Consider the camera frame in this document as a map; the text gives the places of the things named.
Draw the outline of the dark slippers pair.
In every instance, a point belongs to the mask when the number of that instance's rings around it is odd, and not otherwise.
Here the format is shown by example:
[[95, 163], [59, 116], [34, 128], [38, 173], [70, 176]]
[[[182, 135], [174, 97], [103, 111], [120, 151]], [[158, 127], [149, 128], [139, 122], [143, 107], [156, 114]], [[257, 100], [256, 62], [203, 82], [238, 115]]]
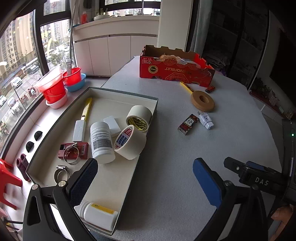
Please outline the dark slippers pair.
[[18, 167], [18, 169], [20, 170], [23, 178], [30, 182], [30, 178], [26, 173], [27, 167], [28, 167], [29, 163], [26, 159], [26, 155], [25, 154], [21, 154], [19, 158], [16, 159], [16, 166]]

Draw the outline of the large red bucket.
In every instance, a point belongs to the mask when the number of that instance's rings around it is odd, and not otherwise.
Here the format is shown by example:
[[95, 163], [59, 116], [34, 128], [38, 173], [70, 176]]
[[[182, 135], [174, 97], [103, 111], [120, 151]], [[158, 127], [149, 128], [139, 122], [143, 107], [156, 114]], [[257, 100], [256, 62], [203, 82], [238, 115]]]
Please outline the large red bucket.
[[37, 82], [36, 88], [49, 104], [59, 101], [66, 94], [60, 65], [55, 66], [45, 74]]

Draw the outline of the small red basin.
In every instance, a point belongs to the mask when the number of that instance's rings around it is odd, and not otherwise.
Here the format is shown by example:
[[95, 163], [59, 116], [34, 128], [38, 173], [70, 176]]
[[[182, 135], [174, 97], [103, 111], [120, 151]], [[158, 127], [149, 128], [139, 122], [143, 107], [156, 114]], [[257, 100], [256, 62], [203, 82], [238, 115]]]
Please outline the small red basin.
[[71, 74], [65, 71], [63, 74], [63, 82], [66, 86], [72, 86], [81, 81], [81, 67], [74, 67], [71, 69]]

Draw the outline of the white bottle yellow label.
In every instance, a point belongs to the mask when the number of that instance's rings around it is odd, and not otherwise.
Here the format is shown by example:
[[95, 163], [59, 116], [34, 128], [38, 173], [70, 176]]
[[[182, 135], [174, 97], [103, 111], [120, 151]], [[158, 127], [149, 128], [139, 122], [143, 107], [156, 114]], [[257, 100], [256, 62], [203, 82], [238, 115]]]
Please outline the white bottle yellow label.
[[118, 216], [117, 211], [86, 200], [82, 200], [74, 210], [86, 222], [110, 232]]

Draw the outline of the masking tape roll red-blue core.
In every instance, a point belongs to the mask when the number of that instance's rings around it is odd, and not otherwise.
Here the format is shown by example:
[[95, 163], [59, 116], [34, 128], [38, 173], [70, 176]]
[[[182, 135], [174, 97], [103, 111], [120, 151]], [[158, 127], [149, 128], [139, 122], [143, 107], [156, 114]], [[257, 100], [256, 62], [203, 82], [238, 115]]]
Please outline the masking tape roll red-blue core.
[[147, 138], [135, 126], [128, 125], [115, 140], [114, 151], [128, 160], [133, 160], [143, 151]]

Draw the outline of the white rectangular block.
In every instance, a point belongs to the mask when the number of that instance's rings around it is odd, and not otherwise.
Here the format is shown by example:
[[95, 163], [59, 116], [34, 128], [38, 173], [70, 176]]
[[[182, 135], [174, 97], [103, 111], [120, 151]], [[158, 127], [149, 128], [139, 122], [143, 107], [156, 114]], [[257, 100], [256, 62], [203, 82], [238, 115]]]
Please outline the white rectangular block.
[[83, 142], [85, 135], [86, 121], [85, 120], [77, 120], [74, 126], [73, 132], [73, 142]]

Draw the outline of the white power adapter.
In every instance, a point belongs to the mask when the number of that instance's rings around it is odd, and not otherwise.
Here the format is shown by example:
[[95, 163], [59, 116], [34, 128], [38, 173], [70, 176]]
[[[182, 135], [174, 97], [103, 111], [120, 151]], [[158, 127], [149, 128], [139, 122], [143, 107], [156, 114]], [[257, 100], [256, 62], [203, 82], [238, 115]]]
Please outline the white power adapter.
[[207, 129], [210, 130], [214, 124], [208, 113], [204, 113], [202, 111], [198, 111], [198, 119], [199, 122]]

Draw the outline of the white cabinet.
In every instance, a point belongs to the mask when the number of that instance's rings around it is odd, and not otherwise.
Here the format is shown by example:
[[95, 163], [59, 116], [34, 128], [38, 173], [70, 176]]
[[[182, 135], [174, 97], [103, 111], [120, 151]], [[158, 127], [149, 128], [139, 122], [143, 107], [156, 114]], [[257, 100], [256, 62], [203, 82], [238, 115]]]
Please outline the white cabinet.
[[110, 77], [145, 45], [157, 45], [158, 16], [118, 16], [73, 29], [77, 66], [88, 76]]

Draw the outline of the red lighter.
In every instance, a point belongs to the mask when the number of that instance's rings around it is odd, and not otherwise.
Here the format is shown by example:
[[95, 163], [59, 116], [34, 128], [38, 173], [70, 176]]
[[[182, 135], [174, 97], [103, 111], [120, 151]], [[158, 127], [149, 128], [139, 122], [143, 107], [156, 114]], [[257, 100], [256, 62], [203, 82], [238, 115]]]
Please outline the red lighter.
[[211, 93], [211, 92], [213, 92], [215, 89], [216, 89], [215, 86], [210, 86], [210, 87], [208, 87], [208, 88], [205, 89], [205, 92], [206, 92], [206, 93]]

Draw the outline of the red fruit cardboard box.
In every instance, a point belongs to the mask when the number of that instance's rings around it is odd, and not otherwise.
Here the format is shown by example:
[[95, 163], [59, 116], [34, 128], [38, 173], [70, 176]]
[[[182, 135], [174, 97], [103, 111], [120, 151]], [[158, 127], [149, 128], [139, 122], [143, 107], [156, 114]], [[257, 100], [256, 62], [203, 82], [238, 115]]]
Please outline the red fruit cardboard box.
[[146, 45], [140, 55], [141, 78], [182, 81], [209, 87], [214, 74], [215, 69], [195, 52]]

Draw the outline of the red patterned small box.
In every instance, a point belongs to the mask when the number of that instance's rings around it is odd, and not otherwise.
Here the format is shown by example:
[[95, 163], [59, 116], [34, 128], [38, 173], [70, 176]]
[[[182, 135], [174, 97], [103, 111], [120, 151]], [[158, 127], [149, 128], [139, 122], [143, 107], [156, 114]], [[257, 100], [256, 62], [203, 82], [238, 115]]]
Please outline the red patterned small box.
[[183, 135], [186, 135], [197, 122], [198, 117], [194, 114], [191, 114], [183, 121], [181, 125], [179, 125], [178, 131], [181, 132]]

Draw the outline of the masking tape roll yellow core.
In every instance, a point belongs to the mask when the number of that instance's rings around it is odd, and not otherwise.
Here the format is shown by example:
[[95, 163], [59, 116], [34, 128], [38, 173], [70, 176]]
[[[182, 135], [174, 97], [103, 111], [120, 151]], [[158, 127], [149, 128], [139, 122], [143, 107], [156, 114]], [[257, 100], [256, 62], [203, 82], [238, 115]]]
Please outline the masking tape roll yellow core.
[[127, 125], [133, 125], [141, 132], [146, 132], [152, 119], [152, 112], [143, 105], [134, 105], [126, 116]]

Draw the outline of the blue basin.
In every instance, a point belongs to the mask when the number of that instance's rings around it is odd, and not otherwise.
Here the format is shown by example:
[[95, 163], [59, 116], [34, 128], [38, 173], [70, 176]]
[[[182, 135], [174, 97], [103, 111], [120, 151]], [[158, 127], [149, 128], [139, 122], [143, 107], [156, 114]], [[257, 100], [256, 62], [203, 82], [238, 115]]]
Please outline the blue basin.
[[76, 92], [77, 90], [81, 89], [85, 85], [86, 74], [81, 73], [81, 80], [74, 85], [65, 86], [65, 88], [69, 92]]

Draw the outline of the white basin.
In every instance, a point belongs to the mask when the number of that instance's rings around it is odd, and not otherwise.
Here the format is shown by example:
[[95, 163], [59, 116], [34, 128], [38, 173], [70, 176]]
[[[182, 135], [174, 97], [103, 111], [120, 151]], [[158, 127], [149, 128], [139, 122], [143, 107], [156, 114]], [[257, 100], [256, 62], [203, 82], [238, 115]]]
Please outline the white basin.
[[45, 103], [47, 106], [49, 106], [52, 109], [59, 109], [67, 102], [67, 100], [68, 100], [67, 94], [68, 94], [68, 90], [66, 89], [65, 95], [61, 99], [59, 99], [58, 101], [56, 101], [54, 103], [49, 103], [48, 101], [46, 101]]

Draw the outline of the white bottle blue label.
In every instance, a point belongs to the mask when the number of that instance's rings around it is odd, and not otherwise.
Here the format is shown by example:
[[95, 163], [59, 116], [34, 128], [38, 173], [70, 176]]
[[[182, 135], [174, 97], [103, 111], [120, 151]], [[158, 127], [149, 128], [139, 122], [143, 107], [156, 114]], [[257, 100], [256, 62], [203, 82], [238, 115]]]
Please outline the white bottle blue label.
[[108, 164], [115, 160], [112, 138], [107, 123], [98, 121], [90, 127], [92, 157], [98, 164]]

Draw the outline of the red cigarette box in tray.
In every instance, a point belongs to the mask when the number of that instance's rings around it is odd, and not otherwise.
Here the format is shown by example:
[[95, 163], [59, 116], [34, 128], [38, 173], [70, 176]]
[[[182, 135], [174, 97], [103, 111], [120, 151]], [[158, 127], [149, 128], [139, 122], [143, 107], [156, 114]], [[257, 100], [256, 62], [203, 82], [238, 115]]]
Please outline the red cigarette box in tray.
[[[63, 159], [63, 152], [66, 149], [67, 146], [71, 145], [73, 143], [62, 143], [60, 145], [60, 148], [58, 150], [58, 158]], [[79, 158], [82, 160], [86, 160], [88, 158], [88, 142], [78, 142], [78, 149], [79, 149]]]

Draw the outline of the white block in tray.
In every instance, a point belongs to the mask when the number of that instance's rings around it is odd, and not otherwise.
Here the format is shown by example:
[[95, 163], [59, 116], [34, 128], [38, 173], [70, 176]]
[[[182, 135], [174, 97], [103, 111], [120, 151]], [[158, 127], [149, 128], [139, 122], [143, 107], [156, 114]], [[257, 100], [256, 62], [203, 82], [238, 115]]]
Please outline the white block in tray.
[[116, 137], [120, 134], [121, 129], [113, 116], [104, 118], [103, 121], [108, 124], [112, 137]]

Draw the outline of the red plastic stool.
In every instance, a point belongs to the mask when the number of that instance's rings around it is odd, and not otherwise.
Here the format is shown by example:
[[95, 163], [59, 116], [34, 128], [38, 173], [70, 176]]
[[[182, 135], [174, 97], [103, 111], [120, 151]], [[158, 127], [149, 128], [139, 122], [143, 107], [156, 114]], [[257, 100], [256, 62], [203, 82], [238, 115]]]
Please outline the red plastic stool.
[[0, 160], [0, 166], [1, 166], [1, 171], [0, 171], [0, 182], [1, 182], [1, 203], [13, 208], [14, 210], [17, 210], [18, 207], [15, 206], [14, 204], [10, 203], [4, 198], [4, 193], [6, 193], [6, 185], [11, 184], [15, 185], [18, 187], [22, 187], [23, 182], [20, 178], [15, 176], [13, 173], [10, 172], [10, 170], [13, 168], [11, 164], [8, 164], [6, 161], [3, 159]]

